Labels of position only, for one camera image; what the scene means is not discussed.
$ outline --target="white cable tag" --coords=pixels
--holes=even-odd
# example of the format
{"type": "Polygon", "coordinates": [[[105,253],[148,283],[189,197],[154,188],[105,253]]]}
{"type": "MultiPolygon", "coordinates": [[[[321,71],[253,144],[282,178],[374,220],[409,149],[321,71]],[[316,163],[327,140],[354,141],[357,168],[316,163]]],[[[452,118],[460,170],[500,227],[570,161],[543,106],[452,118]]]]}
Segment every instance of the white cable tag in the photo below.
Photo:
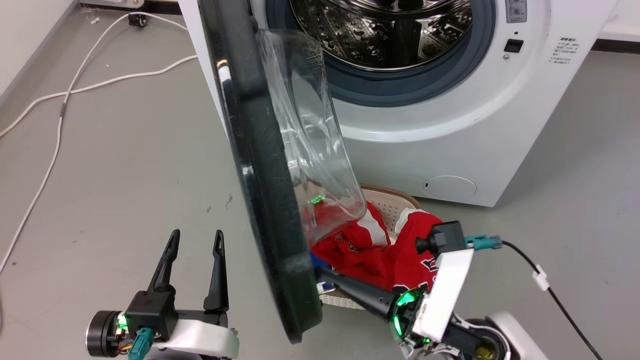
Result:
{"type": "Polygon", "coordinates": [[[538,274],[537,272],[533,272],[533,279],[536,281],[536,283],[538,283],[540,290],[546,291],[547,289],[549,289],[549,283],[547,282],[547,275],[544,272],[544,270],[542,270],[542,267],[540,267],[540,265],[536,265],[536,269],[538,269],[540,274],[538,274]]]}

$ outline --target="teal connector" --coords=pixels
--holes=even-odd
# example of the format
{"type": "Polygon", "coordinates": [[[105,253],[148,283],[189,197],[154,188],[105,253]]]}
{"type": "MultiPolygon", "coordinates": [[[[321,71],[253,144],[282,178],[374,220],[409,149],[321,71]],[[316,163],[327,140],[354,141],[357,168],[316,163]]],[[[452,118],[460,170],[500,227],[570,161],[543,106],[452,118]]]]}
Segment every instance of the teal connector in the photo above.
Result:
{"type": "Polygon", "coordinates": [[[502,247],[502,239],[500,236],[467,236],[465,237],[467,242],[467,248],[474,249],[475,251],[484,249],[499,249],[502,247]]]}
{"type": "Polygon", "coordinates": [[[136,339],[133,341],[133,346],[129,350],[127,357],[129,360],[144,360],[145,356],[151,350],[155,340],[155,332],[148,327],[143,327],[136,335],[136,339]]]}

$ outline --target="green light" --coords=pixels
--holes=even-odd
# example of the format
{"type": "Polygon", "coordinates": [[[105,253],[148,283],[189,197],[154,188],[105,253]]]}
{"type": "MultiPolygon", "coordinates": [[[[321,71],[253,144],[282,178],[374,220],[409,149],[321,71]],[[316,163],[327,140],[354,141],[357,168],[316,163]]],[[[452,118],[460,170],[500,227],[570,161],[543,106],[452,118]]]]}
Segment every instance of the green light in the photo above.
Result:
{"type": "Polygon", "coordinates": [[[320,194],[316,197],[314,197],[313,199],[311,199],[311,203],[312,204],[317,204],[319,202],[321,202],[322,200],[324,200],[325,196],[323,194],[320,194]]]}
{"type": "Polygon", "coordinates": [[[411,293],[404,293],[404,295],[402,295],[400,299],[398,299],[398,301],[396,302],[396,305],[402,306],[414,301],[415,301],[415,296],[413,296],[411,293]]]}
{"type": "Polygon", "coordinates": [[[400,337],[402,338],[402,329],[400,329],[400,317],[398,317],[397,315],[394,315],[394,327],[396,328],[398,335],[400,335],[400,337]]]}
{"type": "Polygon", "coordinates": [[[129,332],[129,328],[127,326],[127,318],[124,316],[124,313],[120,313],[118,315],[118,328],[119,329],[124,329],[125,331],[129,332]]]}

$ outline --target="washing machine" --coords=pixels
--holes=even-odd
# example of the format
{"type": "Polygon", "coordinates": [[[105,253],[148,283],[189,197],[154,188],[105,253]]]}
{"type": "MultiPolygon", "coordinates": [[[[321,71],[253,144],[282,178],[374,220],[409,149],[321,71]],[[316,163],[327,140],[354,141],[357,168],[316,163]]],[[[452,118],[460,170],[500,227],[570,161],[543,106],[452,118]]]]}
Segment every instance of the washing machine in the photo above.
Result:
{"type": "MultiPolygon", "coordinates": [[[[616,3],[247,0],[246,8],[260,28],[303,31],[321,44],[360,183],[491,207],[616,3]]],[[[180,0],[211,82],[204,36],[193,31],[202,28],[189,9],[196,4],[180,0]]]]}

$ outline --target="woven plastic basket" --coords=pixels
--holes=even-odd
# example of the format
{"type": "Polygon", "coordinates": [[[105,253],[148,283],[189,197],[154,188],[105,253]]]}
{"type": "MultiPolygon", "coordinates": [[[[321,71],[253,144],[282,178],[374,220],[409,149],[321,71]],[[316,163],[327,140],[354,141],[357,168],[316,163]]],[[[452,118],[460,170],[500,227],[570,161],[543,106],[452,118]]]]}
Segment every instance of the woven plastic basket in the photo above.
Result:
{"type": "MultiPolygon", "coordinates": [[[[361,185],[361,187],[365,199],[373,204],[373,206],[380,211],[380,214],[382,214],[382,219],[389,233],[391,244],[395,243],[397,236],[393,231],[400,212],[406,208],[419,209],[420,204],[416,199],[403,192],[371,185],[361,185]]],[[[322,301],[323,304],[364,310],[362,306],[356,304],[355,301],[347,298],[339,291],[327,293],[324,292],[321,284],[318,284],[317,287],[318,293],[320,294],[320,301],[322,301]]]]}

